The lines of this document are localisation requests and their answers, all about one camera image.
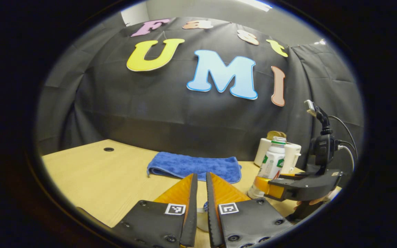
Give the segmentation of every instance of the plastic bottle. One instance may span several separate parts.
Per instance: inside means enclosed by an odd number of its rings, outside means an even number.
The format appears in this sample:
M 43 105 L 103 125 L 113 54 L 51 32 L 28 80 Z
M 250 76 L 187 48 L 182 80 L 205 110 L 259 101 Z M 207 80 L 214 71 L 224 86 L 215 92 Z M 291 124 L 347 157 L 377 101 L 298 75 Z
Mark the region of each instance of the plastic bottle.
M 272 145 L 264 156 L 263 163 L 258 172 L 259 177 L 276 179 L 280 176 L 281 169 L 284 165 L 286 138 L 275 136 L 272 141 Z M 255 185 L 252 184 L 251 188 L 247 191 L 247 195 L 252 198 L 260 198 L 264 196 L 264 192 L 259 190 Z

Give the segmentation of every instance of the white wall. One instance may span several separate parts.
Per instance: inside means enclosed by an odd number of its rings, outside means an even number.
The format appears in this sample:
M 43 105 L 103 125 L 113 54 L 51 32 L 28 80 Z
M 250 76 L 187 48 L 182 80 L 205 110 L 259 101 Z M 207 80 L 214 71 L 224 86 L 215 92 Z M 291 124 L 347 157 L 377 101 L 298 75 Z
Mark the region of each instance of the white wall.
M 146 2 L 141 2 L 121 11 L 123 21 L 127 26 L 149 21 Z
M 220 19 L 254 28 L 291 47 L 322 38 L 310 26 L 278 8 L 265 12 L 235 0 L 149 0 L 146 4 L 150 20 L 184 16 Z

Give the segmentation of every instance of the letter cutout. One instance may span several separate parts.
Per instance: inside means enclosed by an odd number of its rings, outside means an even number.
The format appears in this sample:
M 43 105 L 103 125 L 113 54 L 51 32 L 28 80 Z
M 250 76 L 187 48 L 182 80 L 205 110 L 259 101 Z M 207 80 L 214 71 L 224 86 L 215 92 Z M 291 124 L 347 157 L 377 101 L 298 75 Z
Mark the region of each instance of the letter cutout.
M 211 21 L 197 20 L 197 21 L 186 22 L 186 25 L 183 26 L 183 29 L 194 29 L 194 28 L 208 29 L 212 27 L 214 26 L 211 24 Z
M 284 47 L 282 45 L 280 45 L 278 42 L 276 41 L 272 41 L 272 40 L 266 40 L 267 42 L 269 42 L 272 46 L 272 49 L 277 52 L 278 54 L 280 54 L 283 57 L 287 57 L 287 53 L 283 52 L 282 49 L 284 49 Z
M 159 28 L 162 25 L 162 23 L 168 23 L 168 22 L 170 22 L 170 19 L 161 19 L 161 20 L 144 22 L 143 26 L 139 30 L 137 30 L 136 33 L 133 33 L 131 37 L 148 34 L 150 33 L 150 29 L 155 30 Z
M 283 107 L 285 104 L 284 101 L 284 78 L 286 75 L 284 72 L 276 66 L 271 66 L 272 71 L 274 72 L 274 94 L 271 97 L 272 102 L 275 105 Z
M 237 30 L 238 33 L 238 38 L 249 42 L 250 44 L 254 44 L 254 45 L 259 45 L 260 42 L 258 42 L 257 37 L 255 35 L 253 35 L 252 33 L 249 33 L 247 31 L 244 30 Z
M 185 42 L 184 39 L 167 39 L 163 41 L 166 45 L 161 52 L 160 56 L 151 61 L 145 60 L 146 53 L 150 48 L 157 44 L 158 41 L 142 41 L 136 44 L 136 49 L 126 62 L 126 67 L 131 71 L 141 72 L 141 71 L 152 71 L 154 69 L 160 68 L 166 65 L 174 55 L 177 46 L 180 43 Z
M 194 79 L 187 83 L 186 87 L 192 91 L 209 91 L 211 84 L 208 83 L 208 73 L 211 73 L 212 79 L 217 91 L 222 93 L 233 77 L 235 77 L 234 86 L 230 93 L 236 97 L 255 100 L 258 97 L 254 90 L 254 80 L 252 68 L 255 61 L 237 56 L 226 66 L 220 56 L 210 50 L 197 50 L 194 52 L 198 56 L 197 69 L 195 70 Z

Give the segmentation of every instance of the ceiling light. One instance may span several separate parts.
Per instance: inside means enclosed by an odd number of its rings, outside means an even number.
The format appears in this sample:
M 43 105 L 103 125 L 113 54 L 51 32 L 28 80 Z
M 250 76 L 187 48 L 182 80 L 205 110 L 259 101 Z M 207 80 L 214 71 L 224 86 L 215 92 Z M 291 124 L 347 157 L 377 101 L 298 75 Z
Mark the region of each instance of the ceiling light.
M 236 0 L 238 2 L 247 3 L 250 6 L 254 6 L 255 8 L 261 9 L 262 11 L 268 12 L 272 7 L 256 0 Z

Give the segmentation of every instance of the gray wall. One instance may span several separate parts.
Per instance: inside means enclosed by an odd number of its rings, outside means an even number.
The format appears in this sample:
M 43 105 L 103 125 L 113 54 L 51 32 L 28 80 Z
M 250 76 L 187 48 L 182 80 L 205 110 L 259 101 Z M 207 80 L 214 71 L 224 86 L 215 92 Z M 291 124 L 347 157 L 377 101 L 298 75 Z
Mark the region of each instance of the gray wall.
M 149 0 L 146 6 L 150 20 L 185 16 L 220 19 L 256 29 L 291 47 L 313 44 L 323 38 L 277 7 L 265 12 L 235 0 Z

